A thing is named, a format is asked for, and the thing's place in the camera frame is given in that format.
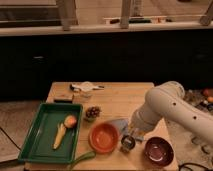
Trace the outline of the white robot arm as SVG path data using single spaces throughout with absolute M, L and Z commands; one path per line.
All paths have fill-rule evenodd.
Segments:
M 184 87 L 176 81 L 151 88 L 145 95 L 144 104 L 133 113 L 131 125 L 148 133 L 162 118 L 167 118 L 213 143 L 213 116 L 185 102 L 184 95 Z

